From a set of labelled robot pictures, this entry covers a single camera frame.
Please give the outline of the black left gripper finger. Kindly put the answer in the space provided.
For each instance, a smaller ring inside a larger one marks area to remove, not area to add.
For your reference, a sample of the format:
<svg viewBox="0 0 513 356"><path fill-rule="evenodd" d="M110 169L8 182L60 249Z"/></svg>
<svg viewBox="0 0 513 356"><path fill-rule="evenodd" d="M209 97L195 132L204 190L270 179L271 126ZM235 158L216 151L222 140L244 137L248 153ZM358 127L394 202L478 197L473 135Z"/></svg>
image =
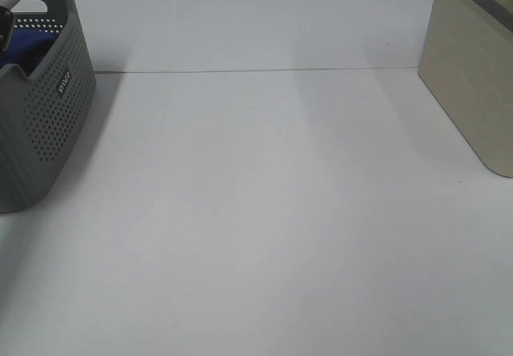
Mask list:
<svg viewBox="0 0 513 356"><path fill-rule="evenodd" d="M14 29L14 14L8 8L0 6L0 51L4 52L10 42Z"/></svg>

